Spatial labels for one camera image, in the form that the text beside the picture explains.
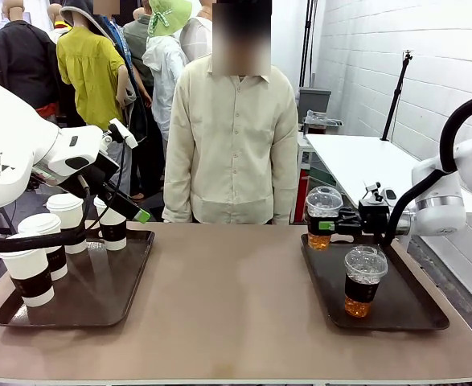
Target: gray box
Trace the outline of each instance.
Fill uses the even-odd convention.
[[[303,122],[309,110],[326,113],[332,91],[320,88],[300,87],[300,99],[298,101],[298,123]]]

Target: tiled wall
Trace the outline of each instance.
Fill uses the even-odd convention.
[[[472,0],[327,0],[316,86],[332,91],[342,133],[380,136],[403,50],[414,59],[390,137],[433,157],[447,117],[472,98]],[[468,138],[472,118],[458,134]],[[472,293],[472,215],[462,232],[425,240]]]

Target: plastic cup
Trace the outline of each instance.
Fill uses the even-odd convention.
[[[373,247],[360,245],[345,256],[345,311],[355,318],[365,318],[379,288],[380,279],[388,273],[388,260]]]
[[[47,201],[46,208],[50,213],[60,218],[60,230],[67,231],[80,225],[80,221],[82,221],[82,217],[84,216],[82,203],[84,203],[82,199],[66,193],[50,197]],[[78,244],[64,246],[66,253],[69,254],[80,253],[87,248],[88,243],[85,237],[83,240],[80,240]]]
[[[18,232],[37,232],[41,235],[60,233],[60,218],[52,213],[41,213],[27,217],[18,225]],[[50,266],[51,279],[59,280],[68,273],[64,246],[45,248],[44,252]]]
[[[343,199],[338,193],[332,194],[314,188],[307,195],[307,224],[309,246],[324,250],[329,247],[330,235],[334,233],[334,220],[343,206]]]
[[[9,239],[40,236],[37,232],[19,233]],[[27,307],[39,307],[53,299],[50,267],[44,249],[0,253],[16,290]]]
[[[99,216],[107,208],[107,205],[98,197],[94,199],[94,205]],[[126,218],[124,216],[109,209],[100,219],[100,228],[108,251],[119,251],[126,247]]]

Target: table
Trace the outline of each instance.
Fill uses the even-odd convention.
[[[296,214],[297,210],[297,199],[298,199],[298,189],[300,188],[299,183],[300,183],[300,173],[303,170],[309,170],[310,169],[310,163],[312,161],[312,154],[314,153],[314,148],[313,146],[310,145],[309,141],[306,140],[306,137],[303,135],[303,132],[298,132],[297,134],[297,143],[298,143],[298,157],[297,157],[297,181],[298,181],[298,186],[297,190],[294,192],[294,205],[293,205],[293,210],[291,211],[291,217],[289,218],[289,221],[291,223],[294,222],[294,216]],[[309,162],[308,163],[303,163],[303,154],[308,153],[309,154]]]
[[[380,182],[401,197],[411,187],[411,170],[419,162],[391,142],[376,137],[307,134],[307,140],[357,207],[366,186]],[[466,212],[472,213],[472,194],[462,190]]]
[[[450,327],[349,332],[322,311],[304,226],[130,223],[154,248],[128,318],[84,331],[0,327],[0,381],[436,384],[472,381],[472,330],[398,244]],[[0,305],[13,289],[0,279]]]

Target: green hat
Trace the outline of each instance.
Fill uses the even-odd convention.
[[[188,0],[150,0],[152,17],[148,26],[150,38],[169,36],[184,28],[193,4]]]

